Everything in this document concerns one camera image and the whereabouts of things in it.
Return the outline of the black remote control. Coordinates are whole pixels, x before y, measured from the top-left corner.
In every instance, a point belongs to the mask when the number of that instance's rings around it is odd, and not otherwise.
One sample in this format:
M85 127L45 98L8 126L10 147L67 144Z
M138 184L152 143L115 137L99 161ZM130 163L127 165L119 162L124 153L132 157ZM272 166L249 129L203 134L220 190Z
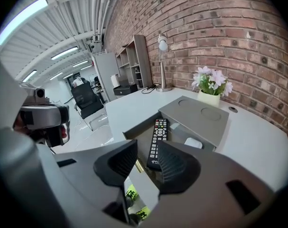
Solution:
M161 171L161 167L158 162L158 142L168 139L167 127L168 119L156 119L153 127L153 136L150 144L147 167L155 171Z

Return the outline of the black office chair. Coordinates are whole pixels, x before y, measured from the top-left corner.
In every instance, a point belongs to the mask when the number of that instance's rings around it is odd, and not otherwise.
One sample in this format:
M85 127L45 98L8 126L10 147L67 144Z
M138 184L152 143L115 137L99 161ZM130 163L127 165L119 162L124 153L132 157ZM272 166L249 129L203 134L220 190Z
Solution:
M101 110L104 110L104 104L101 102L99 96L94 93L91 86L86 84L81 84L71 90L73 99L75 100L74 109L83 119L85 124L89 127L89 129L94 133L98 128L93 128L92 123L99 118L99 122L108 119L108 116L105 112L102 112L97 117L87 122L86 118L89 116L98 113Z

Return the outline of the row of ceiling light panels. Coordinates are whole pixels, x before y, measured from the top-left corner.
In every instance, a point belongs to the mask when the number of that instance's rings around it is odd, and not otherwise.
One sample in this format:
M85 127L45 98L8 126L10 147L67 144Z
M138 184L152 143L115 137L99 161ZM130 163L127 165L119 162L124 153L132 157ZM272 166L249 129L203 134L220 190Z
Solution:
M0 30L0 60L11 76L42 85L90 61L92 0L22 0Z

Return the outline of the grey storage box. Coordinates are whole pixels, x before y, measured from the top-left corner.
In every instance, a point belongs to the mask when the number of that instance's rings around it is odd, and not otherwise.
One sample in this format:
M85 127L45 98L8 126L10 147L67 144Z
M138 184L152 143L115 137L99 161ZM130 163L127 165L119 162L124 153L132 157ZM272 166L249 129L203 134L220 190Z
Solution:
M203 144L203 149L215 151L221 143L229 113L198 100L181 96L124 132L127 140L138 141L138 159L147 170L152 170L147 167L147 160L154 123L156 119L162 118L168 119L168 141L185 143L187 138L193 138Z

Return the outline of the silver desk lamp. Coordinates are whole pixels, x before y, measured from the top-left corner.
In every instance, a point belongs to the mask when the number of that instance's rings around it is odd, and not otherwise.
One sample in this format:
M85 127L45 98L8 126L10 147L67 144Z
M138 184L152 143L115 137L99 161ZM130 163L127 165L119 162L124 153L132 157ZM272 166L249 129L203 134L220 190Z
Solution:
M172 85L166 82L165 75L165 60L164 54L168 49L167 37L164 34L159 34L158 36L158 48L159 48L159 64L160 64L160 84L156 87L158 92L168 92L172 90Z

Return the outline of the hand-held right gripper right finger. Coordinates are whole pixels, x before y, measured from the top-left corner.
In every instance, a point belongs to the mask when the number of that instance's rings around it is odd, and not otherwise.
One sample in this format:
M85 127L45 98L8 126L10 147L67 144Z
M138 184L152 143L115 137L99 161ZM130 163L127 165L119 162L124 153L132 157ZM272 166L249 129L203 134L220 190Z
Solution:
M161 141L158 203L143 228L246 228L271 205L274 191L234 160Z

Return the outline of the potted pink flowers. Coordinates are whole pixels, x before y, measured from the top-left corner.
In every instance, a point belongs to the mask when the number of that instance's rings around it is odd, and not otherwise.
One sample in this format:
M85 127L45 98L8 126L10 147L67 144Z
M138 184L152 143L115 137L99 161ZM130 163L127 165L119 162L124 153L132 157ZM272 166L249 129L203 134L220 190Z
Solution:
M233 85L221 70L199 67L193 75L192 88L199 89L197 100L218 107L220 98L228 96Z

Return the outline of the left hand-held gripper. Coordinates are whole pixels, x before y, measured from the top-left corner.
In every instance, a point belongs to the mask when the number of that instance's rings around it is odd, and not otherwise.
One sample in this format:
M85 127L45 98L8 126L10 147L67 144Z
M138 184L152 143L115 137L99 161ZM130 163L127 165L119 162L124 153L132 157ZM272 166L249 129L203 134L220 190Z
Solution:
M34 130L29 136L35 142L49 147L63 146L67 143L69 107L50 102L43 88L22 81L19 81L19 86L28 94L18 114L24 125ZM61 135L61 126L66 129L66 138Z

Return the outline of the black bottle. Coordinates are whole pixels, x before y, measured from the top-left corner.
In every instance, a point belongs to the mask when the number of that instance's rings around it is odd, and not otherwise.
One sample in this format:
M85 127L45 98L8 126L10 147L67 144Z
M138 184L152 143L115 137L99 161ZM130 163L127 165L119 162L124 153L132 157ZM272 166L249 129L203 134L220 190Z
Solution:
M139 88L142 88L143 87L143 83L142 83L142 76L141 76L141 72L140 72L139 66L135 67L135 75L136 75L136 80L137 80Z

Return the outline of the black metal cash box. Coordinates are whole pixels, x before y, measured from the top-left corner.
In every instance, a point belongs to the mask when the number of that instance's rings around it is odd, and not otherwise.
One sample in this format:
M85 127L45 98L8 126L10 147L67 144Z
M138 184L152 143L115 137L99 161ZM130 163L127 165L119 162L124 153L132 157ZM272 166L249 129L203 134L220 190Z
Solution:
M116 96L125 96L125 95L132 94L136 91L138 91L137 84L131 84L131 85L125 85L125 86L121 85L113 89L113 92Z

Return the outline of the white remote control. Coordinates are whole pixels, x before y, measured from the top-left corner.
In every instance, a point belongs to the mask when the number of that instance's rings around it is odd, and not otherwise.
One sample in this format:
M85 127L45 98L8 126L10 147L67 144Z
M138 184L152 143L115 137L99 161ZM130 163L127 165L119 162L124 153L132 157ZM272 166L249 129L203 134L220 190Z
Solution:
M193 138L187 138L184 144L198 149L203 148L203 144L200 141Z

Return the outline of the grey wooden shelf unit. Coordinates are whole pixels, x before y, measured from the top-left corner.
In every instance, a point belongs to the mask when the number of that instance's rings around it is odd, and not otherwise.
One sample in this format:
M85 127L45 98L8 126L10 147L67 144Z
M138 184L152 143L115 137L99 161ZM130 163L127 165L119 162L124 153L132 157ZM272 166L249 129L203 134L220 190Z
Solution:
M134 35L133 40L129 44L124 45L116 55L116 60L120 77L123 80L127 80L129 84L137 84L139 88L135 75L135 67L140 68L143 83L142 88L153 84L146 40L143 35Z

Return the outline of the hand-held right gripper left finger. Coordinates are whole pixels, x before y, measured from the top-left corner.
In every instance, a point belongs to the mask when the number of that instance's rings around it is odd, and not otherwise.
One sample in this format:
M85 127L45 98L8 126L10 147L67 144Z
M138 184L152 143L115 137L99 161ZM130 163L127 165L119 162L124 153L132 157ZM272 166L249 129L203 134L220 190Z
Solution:
M137 141L52 154L39 146L46 180L68 225L133 225L124 182L137 160Z

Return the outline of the white ceiling pipes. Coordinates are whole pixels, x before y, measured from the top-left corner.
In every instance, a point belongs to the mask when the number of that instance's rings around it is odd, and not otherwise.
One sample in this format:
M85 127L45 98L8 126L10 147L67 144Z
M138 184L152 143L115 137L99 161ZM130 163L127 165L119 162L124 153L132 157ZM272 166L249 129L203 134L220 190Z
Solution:
M98 5L97 0L92 0L92 29L94 41L101 41L102 29L105 23L110 2L111 0L100 0Z

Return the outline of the person's right neon shoe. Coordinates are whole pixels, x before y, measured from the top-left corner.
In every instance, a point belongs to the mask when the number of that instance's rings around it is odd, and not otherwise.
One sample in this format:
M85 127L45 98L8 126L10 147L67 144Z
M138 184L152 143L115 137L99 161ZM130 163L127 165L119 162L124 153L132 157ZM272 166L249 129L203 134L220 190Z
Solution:
M146 219L150 214L150 209L145 206L143 207L140 211L136 212L136 215L138 218L140 218L140 220L144 220Z

